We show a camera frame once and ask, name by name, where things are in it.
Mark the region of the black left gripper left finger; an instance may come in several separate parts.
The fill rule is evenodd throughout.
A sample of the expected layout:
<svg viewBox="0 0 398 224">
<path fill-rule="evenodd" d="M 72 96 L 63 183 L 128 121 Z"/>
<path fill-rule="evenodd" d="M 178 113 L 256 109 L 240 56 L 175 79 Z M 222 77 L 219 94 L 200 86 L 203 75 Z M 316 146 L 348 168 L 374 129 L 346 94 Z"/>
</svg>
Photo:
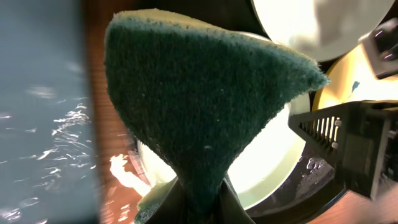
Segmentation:
<svg viewBox="0 0 398 224">
<path fill-rule="evenodd" d="M 186 196 L 178 179 L 146 224 L 187 224 Z"/>
</svg>

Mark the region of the green yellow sponge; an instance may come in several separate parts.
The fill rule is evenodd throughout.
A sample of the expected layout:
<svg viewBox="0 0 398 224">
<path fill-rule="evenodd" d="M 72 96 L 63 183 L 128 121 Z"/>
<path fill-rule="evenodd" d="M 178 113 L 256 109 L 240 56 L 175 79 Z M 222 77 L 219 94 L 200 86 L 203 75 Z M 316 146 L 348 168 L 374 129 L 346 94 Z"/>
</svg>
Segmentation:
<svg viewBox="0 0 398 224">
<path fill-rule="evenodd" d="M 159 9 L 115 14 L 104 64 L 124 125 L 177 175 L 136 223 L 251 223 L 230 165 L 285 104 L 328 83 L 303 54 Z"/>
</svg>

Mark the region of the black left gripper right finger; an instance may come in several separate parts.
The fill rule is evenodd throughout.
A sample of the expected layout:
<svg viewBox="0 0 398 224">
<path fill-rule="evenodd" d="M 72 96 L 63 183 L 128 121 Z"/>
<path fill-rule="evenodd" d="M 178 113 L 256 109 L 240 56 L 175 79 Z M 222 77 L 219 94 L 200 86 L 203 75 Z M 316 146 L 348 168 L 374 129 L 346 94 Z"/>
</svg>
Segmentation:
<svg viewBox="0 0 398 224">
<path fill-rule="evenodd" d="M 217 224 L 255 224 L 226 180 L 222 181 L 216 199 L 215 220 Z"/>
</svg>

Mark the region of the round black tray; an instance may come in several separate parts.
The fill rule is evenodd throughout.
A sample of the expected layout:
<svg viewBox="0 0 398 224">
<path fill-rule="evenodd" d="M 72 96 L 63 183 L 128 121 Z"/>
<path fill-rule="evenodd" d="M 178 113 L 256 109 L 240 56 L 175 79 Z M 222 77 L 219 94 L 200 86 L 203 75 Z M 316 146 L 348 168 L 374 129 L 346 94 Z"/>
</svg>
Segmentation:
<svg viewBox="0 0 398 224">
<path fill-rule="evenodd" d="M 142 1 L 141 6 L 177 12 L 247 35 L 270 39 L 262 28 L 253 1 Z M 328 69 L 337 58 L 321 63 Z M 233 162 L 228 175 L 238 199 L 251 217 L 261 223 L 300 223 L 312 220 L 338 200 L 342 193 L 332 192 L 314 208 L 303 203 L 320 194 L 333 177 L 333 169 L 316 157 L 303 139 L 288 126 L 295 112 L 308 112 L 311 94 L 304 94 L 272 119 L 247 149 Z M 291 215 L 291 208 L 301 208 Z"/>
</svg>

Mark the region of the light blue plate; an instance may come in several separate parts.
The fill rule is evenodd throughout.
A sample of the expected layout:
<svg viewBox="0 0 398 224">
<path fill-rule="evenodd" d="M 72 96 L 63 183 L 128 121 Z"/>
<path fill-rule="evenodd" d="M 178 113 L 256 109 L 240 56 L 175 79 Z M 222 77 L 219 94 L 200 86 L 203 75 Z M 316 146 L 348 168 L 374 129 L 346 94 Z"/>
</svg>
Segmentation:
<svg viewBox="0 0 398 224">
<path fill-rule="evenodd" d="M 319 62 L 353 48 L 383 20 L 394 0 L 253 0 L 269 38 Z"/>
<path fill-rule="evenodd" d="M 287 179 L 304 141 L 288 117 L 309 110 L 307 91 L 316 65 L 272 42 L 244 34 L 194 38 L 175 54 L 183 71 L 166 99 L 165 137 L 139 145 L 158 184 L 178 179 L 204 198 L 231 179 L 244 208 L 270 196 Z"/>
</svg>

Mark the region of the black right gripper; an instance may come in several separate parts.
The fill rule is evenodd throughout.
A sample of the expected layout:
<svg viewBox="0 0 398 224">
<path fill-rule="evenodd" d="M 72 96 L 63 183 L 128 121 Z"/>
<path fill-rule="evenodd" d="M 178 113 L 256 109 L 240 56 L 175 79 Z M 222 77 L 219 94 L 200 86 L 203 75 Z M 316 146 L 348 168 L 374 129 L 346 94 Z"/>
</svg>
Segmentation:
<svg viewBox="0 0 398 224">
<path fill-rule="evenodd" d="M 387 145 L 397 133 L 396 101 L 352 101 L 289 117 L 289 128 L 330 165 L 344 189 L 379 193 Z"/>
</svg>

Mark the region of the yellow plate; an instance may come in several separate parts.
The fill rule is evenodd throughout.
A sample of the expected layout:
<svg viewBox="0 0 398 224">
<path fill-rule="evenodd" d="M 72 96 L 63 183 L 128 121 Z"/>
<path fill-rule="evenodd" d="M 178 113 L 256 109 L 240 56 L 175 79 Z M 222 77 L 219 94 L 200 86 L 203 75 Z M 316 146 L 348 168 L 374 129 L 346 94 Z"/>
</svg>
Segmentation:
<svg viewBox="0 0 398 224">
<path fill-rule="evenodd" d="M 397 99 L 397 76 L 377 79 L 362 44 L 337 60 L 326 74 L 330 84 L 315 94 L 313 110 L 350 101 Z"/>
</svg>

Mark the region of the black rectangular water tray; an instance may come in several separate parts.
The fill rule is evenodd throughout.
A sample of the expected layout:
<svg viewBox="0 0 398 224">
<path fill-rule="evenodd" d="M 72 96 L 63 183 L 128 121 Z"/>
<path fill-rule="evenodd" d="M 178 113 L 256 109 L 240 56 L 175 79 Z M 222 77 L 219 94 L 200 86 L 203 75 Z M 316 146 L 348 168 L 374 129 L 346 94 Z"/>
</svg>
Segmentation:
<svg viewBox="0 0 398 224">
<path fill-rule="evenodd" d="M 2 1 L 2 223 L 98 223 L 91 111 L 80 1 Z"/>
</svg>

